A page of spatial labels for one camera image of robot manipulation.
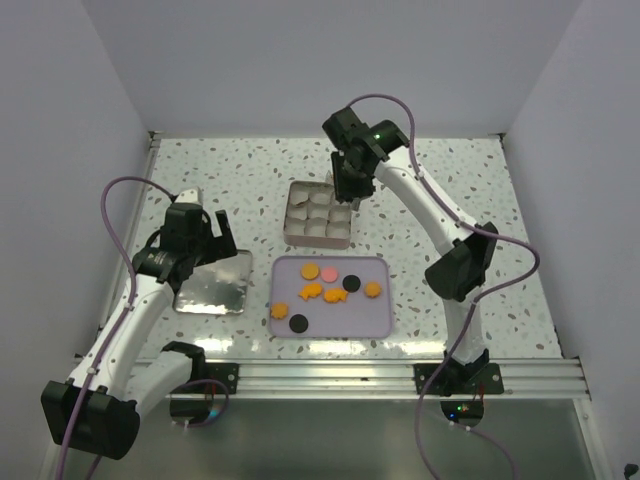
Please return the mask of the round orange cookie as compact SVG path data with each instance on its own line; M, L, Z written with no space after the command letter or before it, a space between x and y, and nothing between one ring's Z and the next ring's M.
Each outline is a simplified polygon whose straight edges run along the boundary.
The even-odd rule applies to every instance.
M320 275L320 267L315 263L306 263L301 267L300 274L305 280L314 280Z

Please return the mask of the orange fish cookie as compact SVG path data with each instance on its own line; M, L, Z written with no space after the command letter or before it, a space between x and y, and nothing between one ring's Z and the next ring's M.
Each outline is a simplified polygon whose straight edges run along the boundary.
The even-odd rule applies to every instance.
M335 304L339 302L345 302L348 298L349 292L342 288L331 288L324 292L324 301L329 304Z
M298 293L298 296L304 300L317 298L322 295L324 287L321 283L309 283L306 284Z

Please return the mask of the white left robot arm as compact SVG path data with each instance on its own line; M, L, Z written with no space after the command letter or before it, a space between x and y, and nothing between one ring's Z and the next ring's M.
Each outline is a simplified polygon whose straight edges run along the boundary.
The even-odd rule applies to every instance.
M193 393L210 380L203 348L171 341L141 374L132 369L152 327L195 268L236 256L225 211L173 202L165 220L133 258L114 318L63 382L50 381L41 404L54 442L122 459L143 417L166 395Z

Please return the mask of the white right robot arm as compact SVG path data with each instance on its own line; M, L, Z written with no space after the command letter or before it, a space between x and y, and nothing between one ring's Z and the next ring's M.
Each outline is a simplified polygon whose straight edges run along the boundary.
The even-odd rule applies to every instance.
M475 390L489 364L478 297L496 247L492 223L479 225L437 186L416 158L415 135L390 120L374 126L349 107L333 113L322 129L332 143L336 198L358 203L380 182L393 192L426 231L439 258L425 271L442 300L447 326L445 357L419 390L451 396Z

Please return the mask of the pink round cookie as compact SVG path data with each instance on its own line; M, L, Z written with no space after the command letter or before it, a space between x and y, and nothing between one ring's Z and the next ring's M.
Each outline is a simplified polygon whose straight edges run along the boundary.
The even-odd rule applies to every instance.
M334 283L339 278L339 271L333 266L325 267L321 270L321 278L326 283Z

